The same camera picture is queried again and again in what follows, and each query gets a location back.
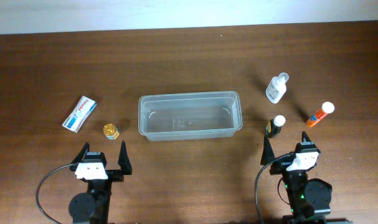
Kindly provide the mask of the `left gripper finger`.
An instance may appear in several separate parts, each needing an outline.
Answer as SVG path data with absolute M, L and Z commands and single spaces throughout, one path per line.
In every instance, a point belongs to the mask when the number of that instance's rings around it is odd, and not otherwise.
M 125 141 L 121 143 L 120 154 L 118 158 L 118 165 L 123 173 L 123 175 L 131 175 L 133 172 L 128 154 Z
M 89 151 L 90 151 L 90 145 L 89 145 L 88 142 L 86 142 L 83 145 L 81 151 L 73 159 L 72 164 L 77 164 L 79 162 L 82 162 L 84 160 L 86 153 L 89 152 Z

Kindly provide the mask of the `dark bottle white cap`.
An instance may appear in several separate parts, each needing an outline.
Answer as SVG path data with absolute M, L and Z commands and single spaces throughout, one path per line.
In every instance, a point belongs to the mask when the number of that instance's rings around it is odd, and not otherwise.
M 271 119 L 265 129 L 265 134 L 268 138 L 274 138 L 280 133 L 282 126 L 285 124 L 286 118 L 283 115 L 277 115 Z

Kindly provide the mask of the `orange tube white cap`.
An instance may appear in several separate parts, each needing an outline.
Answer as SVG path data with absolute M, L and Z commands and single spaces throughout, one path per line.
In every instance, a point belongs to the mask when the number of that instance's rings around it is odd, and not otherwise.
M 334 105 L 327 101 L 327 102 L 324 102 L 321 106 L 321 108 L 315 112 L 315 114 L 313 114 L 307 121 L 306 121 L 306 125 L 308 127 L 313 127 L 315 126 L 318 122 L 320 122 L 322 119 L 324 119 L 327 115 L 331 114 L 334 112 Z

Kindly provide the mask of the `white Panadol box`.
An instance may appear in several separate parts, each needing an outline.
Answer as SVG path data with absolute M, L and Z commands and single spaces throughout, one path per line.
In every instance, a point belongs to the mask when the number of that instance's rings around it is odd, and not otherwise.
M 62 123 L 62 126 L 70 131 L 77 133 L 82 124 L 88 118 L 90 113 L 96 107 L 97 102 L 86 97 L 82 96 L 78 101 L 76 107 L 68 115 L 66 120 Z

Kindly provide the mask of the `white dropper bottle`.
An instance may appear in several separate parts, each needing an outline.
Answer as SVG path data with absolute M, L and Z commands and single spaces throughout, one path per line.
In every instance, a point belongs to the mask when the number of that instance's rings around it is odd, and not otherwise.
M 277 104 L 286 93 L 286 83 L 289 80 L 287 73 L 280 73 L 271 79 L 265 91 L 266 97 L 274 104 Z

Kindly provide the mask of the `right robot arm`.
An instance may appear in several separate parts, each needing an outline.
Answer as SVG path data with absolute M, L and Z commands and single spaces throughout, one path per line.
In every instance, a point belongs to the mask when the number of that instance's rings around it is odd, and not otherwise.
M 260 164 L 263 166 L 257 175 L 270 168 L 270 175 L 281 175 L 285 184 L 291 215 L 282 217 L 282 223 L 326 223 L 331 213 L 332 185 L 321 179 L 309 179 L 307 172 L 316 166 L 321 151 L 303 131 L 301 142 L 293 152 L 275 157 L 270 141 L 264 137 Z

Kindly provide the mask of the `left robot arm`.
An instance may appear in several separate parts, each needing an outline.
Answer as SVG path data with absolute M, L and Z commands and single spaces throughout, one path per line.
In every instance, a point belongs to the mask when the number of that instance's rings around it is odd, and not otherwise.
M 87 191 L 77 194 L 69 203 L 74 223 L 108 223 L 112 183 L 123 182 L 124 176 L 133 172 L 125 142 L 121 143 L 118 165 L 119 169 L 107 170 L 105 154 L 90 152 L 89 143 L 84 144 L 70 168 L 77 179 L 87 183 Z

